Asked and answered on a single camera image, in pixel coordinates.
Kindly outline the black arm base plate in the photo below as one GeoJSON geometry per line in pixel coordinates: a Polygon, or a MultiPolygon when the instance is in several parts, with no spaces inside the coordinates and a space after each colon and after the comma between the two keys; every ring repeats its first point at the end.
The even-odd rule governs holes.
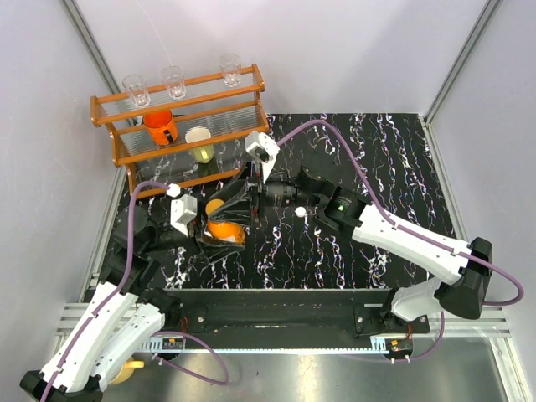
{"type": "Polygon", "coordinates": [[[164,315],[162,330],[175,337],[184,330],[204,340],[223,338],[281,339],[285,344],[339,345],[373,337],[427,334],[421,313],[405,322],[387,311],[385,290],[182,290],[144,291],[129,312],[154,304],[164,315]]]}

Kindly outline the orange juice bottle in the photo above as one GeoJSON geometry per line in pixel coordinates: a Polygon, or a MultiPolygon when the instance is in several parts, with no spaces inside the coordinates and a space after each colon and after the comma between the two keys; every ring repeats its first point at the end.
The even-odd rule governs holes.
{"type": "Polygon", "coordinates": [[[245,242],[245,231],[242,226],[229,222],[215,222],[208,219],[208,232],[218,240],[243,244],[245,242]]]}

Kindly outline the orange bottle cap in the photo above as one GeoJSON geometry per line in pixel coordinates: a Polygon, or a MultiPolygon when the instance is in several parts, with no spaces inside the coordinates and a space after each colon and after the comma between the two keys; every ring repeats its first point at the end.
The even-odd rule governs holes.
{"type": "Polygon", "coordinates": [[[214,211],[216,211],[218,208],[224,205],[224,200],[215,198],[211,199],[207,202],[205,207],[205,213],[207,215],[211,215],[214,211]]]}

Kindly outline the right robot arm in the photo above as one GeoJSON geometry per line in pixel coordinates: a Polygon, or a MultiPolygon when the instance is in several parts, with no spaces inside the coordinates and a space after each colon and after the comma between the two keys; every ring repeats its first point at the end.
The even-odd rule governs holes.
{"type": "Polygon", "coordinates": [[[397,255],[431,273],[428,281],[389,292],[380,321],[398,332],[422,315],[447,311],[477,320],[491,279],[492,245],[482,238],[467,244],[400,219],[364,196],[314,175],[304,167],[294,178],[264,177],[246,168],[207,203],[208,231],[238,243],[236,232],[251,227],[268,208],[315,208],[323,229],[397,255]]]}

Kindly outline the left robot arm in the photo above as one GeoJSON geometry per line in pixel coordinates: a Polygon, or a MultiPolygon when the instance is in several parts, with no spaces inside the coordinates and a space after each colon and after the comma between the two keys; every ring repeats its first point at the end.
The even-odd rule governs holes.
{"type": "Polygon", "coordinates": [[[112,236],[115,254],[84,314],[60,350],[40,370],[28,371],[19,386],[36,401],[100,401],[129,357],[161,337],[172,353],[194,323],[179,298],[148,288],[159,264],[150,254],[193,240],[200,220],[198,200],[183,195],[171,202],[170,229],[160,232],[147,211],[129,205],[112,236]]]}

